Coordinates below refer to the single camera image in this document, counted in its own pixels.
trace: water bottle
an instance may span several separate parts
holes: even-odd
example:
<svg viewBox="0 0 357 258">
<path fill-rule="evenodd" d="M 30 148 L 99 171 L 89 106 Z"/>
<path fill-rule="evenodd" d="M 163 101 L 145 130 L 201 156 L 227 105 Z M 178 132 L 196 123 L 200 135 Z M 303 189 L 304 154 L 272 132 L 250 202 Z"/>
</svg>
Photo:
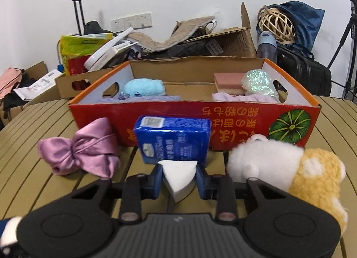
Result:
<svg viewBox="0 0 357 258">
<path fill-rule="evenodd" d="M 273 63 L 277 63 L 278 51 L 276 40 L 271 32 L 262 32 L 258 40 L 258 58 L 267 58 Z"/>
</svg>

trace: pink fabric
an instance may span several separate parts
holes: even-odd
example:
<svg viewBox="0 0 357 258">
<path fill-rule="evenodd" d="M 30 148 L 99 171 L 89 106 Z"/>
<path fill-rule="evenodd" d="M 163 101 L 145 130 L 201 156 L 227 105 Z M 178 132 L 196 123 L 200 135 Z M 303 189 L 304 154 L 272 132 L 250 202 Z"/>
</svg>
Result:
<svg viewBox="0 0 357 258">
<path fill-rule="evenodd" d="M 119 147 L 108 118 L 93 121 L 78 130 L 72 139 L 40 140 L 37 148 L 56 175 L 70 174 L 81 168 L 99 177 L 111 178 L 120 165 Z"/>
<path fill-rule="evenodd" d="M 252 94 L 252 95 L 229 95 L 225 92 L 219 92 L 212 94 L 212 99 L 214 101 L 233 101 L 233 102 L 265 102 L 265 103 L 278 103 L 273 97 L 270 95 L 260 95 L 260 94 Z"/>
</svg>

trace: lavender cloth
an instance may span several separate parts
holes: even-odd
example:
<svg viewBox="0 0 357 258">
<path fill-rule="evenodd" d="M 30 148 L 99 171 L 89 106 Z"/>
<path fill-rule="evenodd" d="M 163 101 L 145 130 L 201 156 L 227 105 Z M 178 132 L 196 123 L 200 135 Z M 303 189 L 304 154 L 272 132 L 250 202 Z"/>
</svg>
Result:
<svg viewBox="0 0 357 258">
<path fill-rule="evenodd" d="M 141 96 L 127 99 L 103 98 L 98 103 L 133 103 L 133 102 L 156 102 L 156 101 L 180 101 L 180 96 Z"/>
<path fill-rule="evenodd" d="M 232 96 L 225 92 L 219 92 L 219 93 L 213 93 L 212 99 L 214 101 L 278 103 L 270 95 L 260 95 L 260 94 L 252 94 L 247 96 L 244 95 Z"/>
<path fill-rule="evenodd" d="M 40 157 L 53 174 L 66 175 L 79 168 L 111 178 L 119 167 L 119 147 L 108 118 L 99 118 L 78 130 L 72 139 L 52 137 L 37 143 Z"/>
</svg>

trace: white plush toy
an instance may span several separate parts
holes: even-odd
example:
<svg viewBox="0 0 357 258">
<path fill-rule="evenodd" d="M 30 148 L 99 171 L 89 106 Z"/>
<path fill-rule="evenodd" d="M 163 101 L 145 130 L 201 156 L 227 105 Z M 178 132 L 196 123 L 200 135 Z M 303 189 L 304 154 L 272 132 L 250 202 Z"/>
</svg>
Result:
<svg viewBox="0 0 357 258">
<path fill-rule="evenodd" d="M 344 164 L 332 152 L 306 149 L 253 135 L 230 154 L 227 173 L 235 182 L 256 177 L 331 214 L 346 230 L 348 215 L 340 202 Z"/>
</svg>

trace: label sticker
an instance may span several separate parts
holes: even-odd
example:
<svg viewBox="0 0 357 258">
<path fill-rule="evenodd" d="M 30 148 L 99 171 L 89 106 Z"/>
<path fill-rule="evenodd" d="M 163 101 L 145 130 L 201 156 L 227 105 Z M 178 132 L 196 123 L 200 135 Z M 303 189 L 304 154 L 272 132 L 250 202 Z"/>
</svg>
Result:
<svg viewBox="0 0 357 258">
<path fill-rule="evenodd" d="M 206 43 L 206 47 L 210 51 L 212 56 L 219 56 L 221 53 L 223 53 L 221 46 L 217 43 L 215 39 Z"/>
<path fill-rule="evenodd" d="M 147 157 L 154 157 L 154 147 L 150 143 L 144 143 L 142 145 L 142 151 Z"/>
<path fill-rule="evenodd" d="M 151 127 L 151 128 L 162 128 L 162 126 L 164 126 L 164 121 L 165 118 L 162 117 L 145 116 L 142 119 L 140 126 Z"/>
</svg>

